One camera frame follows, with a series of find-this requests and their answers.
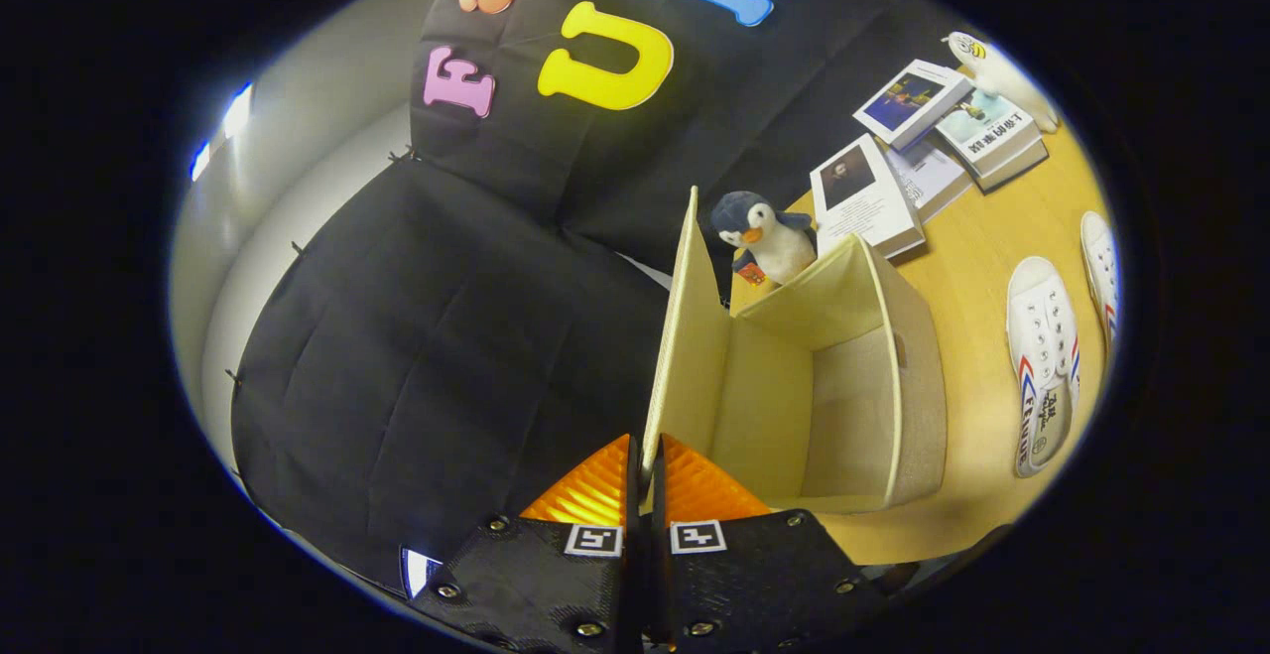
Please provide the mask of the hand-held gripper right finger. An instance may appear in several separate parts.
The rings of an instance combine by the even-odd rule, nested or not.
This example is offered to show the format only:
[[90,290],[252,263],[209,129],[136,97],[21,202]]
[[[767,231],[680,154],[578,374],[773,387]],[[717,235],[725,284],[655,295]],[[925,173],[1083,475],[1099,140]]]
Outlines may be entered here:
[[888,604],[812,512],[674,519],[720,472],[667,434],[652,472],[646,634],[659,651],[808,653]]

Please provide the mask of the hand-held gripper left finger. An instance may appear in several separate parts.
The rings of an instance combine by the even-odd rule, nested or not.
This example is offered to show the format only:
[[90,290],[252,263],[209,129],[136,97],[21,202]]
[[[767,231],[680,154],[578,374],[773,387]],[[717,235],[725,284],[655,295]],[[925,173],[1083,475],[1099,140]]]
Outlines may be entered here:
[[639,450],[620,436],[519,513],[481,519],[413,610],[509,653],[640,653]]

